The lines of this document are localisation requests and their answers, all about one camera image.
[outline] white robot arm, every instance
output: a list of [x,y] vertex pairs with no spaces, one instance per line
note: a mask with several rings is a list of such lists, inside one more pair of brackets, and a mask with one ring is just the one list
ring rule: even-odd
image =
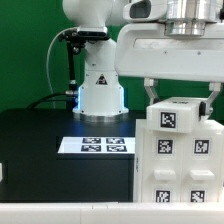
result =
[[75,23],[74,35],[85,43],[85,81],[79,88],[75,117],[88,121],[114,121],[126,117],[123,88],[114,69],[116,43],[107,25],[124,23],[128,0],[64,0],[66,16]]

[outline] white box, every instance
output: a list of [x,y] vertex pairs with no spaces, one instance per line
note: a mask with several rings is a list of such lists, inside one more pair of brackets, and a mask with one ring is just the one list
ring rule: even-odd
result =
[[147,107],[147,128],[191,133],[200,123],[199,106],[205,99],[172,97]]
[[191,134],[151,131],[137,120],[134,199],[218,202],[224,181],[224,127],[207,120]]
[[201,123],[184,138],[182,202],[220,201],[224,180],[224,127]]

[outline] green backdrop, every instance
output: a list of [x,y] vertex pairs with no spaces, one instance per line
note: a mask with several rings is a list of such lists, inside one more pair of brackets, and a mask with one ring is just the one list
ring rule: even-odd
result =
[[[33,101],[50,94],[46,71],[46,55],[54,36],[73,24],[62,10],[62,0],[0,1],[0,111],[25,108]],[[110,27],[116,40],[120,27]],[[83,81],[83,54],[75,59],[77,80]],[[56,43],[50,60],[50,73],[55,92],[68,88],[68,65],[65,43]],[[125,104],[130,110],[144,110],[148,97],[143,79],[120,77],[125,88]],[[208,83],[160,80],[158,94],[207,97]],[[214,104],[213,118],[224,120],[223,93]]]

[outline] black platform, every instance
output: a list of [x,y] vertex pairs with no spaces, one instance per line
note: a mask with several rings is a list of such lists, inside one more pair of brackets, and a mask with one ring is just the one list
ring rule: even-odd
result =
[[134,155],[57,154],[63,136],[134,137],[136,119],[94,124],[65,110],[0,114],[0,202],[131,202]]

